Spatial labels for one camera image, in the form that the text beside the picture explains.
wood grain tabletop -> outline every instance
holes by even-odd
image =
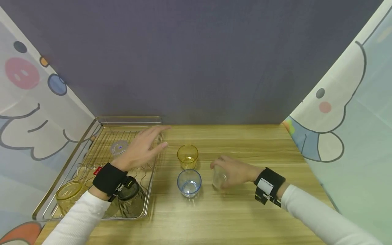
[[[210,162],[225,154],[269,167],[332,207],[282,125],[177,125],[163,137],[169,147],[157,162],[148,216],[135,221],[102,221],[88,244],[323,244],[283,209],[255,201],[254,184],[225,192],[212,186]],[[199,150],[196,170],[202,186],[193,199],[182,196],[176,183],[182,171],[176,153],[185,144]],[[56,224],[47,222],[36,244]]]

white sleeve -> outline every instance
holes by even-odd
[[[371,234],[293,185],[283,194],[281,204],[328,245],[382,245]]]
[[[110,202],[101,200],[86,191],[43,244],[85,244],[109,205]]]

curtain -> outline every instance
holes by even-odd
[[[380,5],[283,122],[336,209],[385,244],[392,243],[391,6]]]
[[[35,242],[32,213],[93,121],[66,84],[0,8],[0,244]]]

metal tray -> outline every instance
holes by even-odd
[[[60,220],[62,214],[54,195],[62,185],[77,180],[90,186],[95,177],[93,172],[113,160],[110,147],[114,142],[126,140],[130,143],[138,132],[161,124],[162,119],[158,116],[100,116],[95,118],[33,212],[33,220]],[[155,147],[161,141],[162,133],[158,135],[152,146]],[[125,218],[118,212],[113,217],[103,219],[135,220],[147,216],[155,165],[156,159],[128,173],[136,178],[146,194],[142,214],[137,218]]]

gray wall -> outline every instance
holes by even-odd
[[[94,115],[280,123],[381,0],[1,0]]]

